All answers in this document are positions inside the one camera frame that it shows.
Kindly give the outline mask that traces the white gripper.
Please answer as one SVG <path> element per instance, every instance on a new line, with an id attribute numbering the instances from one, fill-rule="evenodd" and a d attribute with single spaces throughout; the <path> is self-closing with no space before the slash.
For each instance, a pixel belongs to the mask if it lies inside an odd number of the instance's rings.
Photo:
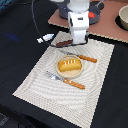
<path id="1" fill-rule="evenodd" d="M 74 44 L 86 42 L 87 29 L 89 28 L 88 11 L 84 13 L 68 13 L 69 30 Z"/>

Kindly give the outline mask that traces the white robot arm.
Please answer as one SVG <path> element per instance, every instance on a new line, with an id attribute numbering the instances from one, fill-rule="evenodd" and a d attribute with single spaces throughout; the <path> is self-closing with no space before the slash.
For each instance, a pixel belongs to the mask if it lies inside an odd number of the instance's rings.
<path id="1" fill-rule="evenodd" d="M 73 44 L 86 43 L 89 28 L 89 0 L 50 0 L 56 4 L 66 4 L 68 12 L 69 30 Z"/>

